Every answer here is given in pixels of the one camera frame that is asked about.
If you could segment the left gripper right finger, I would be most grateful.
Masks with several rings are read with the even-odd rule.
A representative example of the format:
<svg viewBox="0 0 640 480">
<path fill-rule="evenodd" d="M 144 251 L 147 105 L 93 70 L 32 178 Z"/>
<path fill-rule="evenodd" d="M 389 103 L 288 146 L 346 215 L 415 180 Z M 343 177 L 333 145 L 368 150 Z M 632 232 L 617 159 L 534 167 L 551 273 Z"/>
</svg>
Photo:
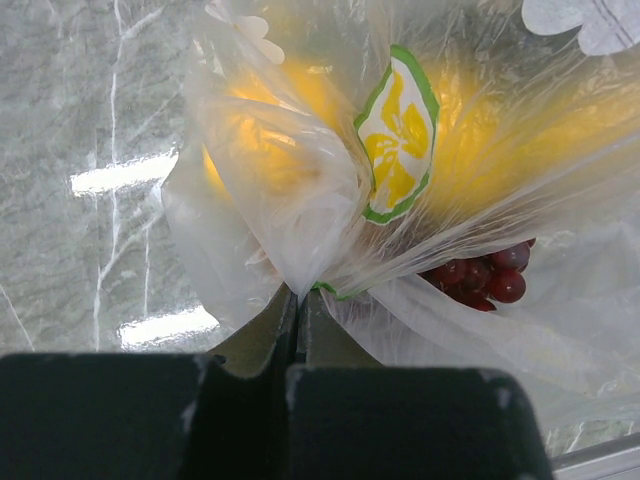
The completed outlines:
<svg viewBox="0 0 640 480">
<path fill-rule="evenodd" d="M 487 368 L 385 367 L 310 293 L 286 376 L 289 479 L 548 479 L 531 403 Z"/>
</svg>

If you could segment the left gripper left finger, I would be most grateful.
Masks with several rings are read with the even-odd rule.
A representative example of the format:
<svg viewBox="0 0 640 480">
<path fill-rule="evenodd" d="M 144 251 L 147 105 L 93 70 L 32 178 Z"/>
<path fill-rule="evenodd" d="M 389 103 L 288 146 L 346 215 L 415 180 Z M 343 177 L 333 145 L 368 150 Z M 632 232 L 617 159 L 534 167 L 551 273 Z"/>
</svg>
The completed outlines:
<svg viewBox="0 0 640 480">
<path fill-rule="evenodd" d="M 296 296 L 205 353 L 1 360 L 5 479 L 275 479 Z"/>
</svg>

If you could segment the red grape bunch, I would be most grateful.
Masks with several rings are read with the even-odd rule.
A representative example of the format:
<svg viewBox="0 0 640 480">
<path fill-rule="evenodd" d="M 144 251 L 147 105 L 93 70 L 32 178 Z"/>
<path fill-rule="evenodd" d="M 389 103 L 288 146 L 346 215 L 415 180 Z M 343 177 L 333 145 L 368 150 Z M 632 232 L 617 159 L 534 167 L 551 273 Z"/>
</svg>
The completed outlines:
<svg viewBox="0 0 640 480">
<path fill-rule="evenodd" d="M 535 243 L 530 239 L 480 257 L 450 260 L 419 276 L 462 305 L 494 311 L 497 303 L 512 304 L 524 297 L 523 272 Z"/>
</svg>

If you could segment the transparent plastic bag with fruit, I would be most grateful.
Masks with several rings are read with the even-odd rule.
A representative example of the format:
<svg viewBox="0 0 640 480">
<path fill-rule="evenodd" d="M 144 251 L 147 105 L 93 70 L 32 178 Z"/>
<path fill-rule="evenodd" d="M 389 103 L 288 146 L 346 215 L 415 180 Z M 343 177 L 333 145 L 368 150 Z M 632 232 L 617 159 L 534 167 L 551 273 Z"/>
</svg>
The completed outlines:
<svg viewBox="0 0 640 480">
<path fill-rule="evenodd" d="M 358 168 L 343 195 L 273 200 L 222 182 L 198 106 L 223 62 L 329 65 Z M 639 76 L 635 1 L 207 1 L 195 13 L 186 135 L 162 198 L 204 308 L 237 330 L 277 290 L 318 292 L 387 365 L 482 366 L 516 376 L 543 425 L 639 417 L 639 129 L 462 220 L 418 200 L 440 103 L 428 69 L 567 85 Z M 419 276 L 535 239 L 524 297 L 462 305 Z"/>
</svg>

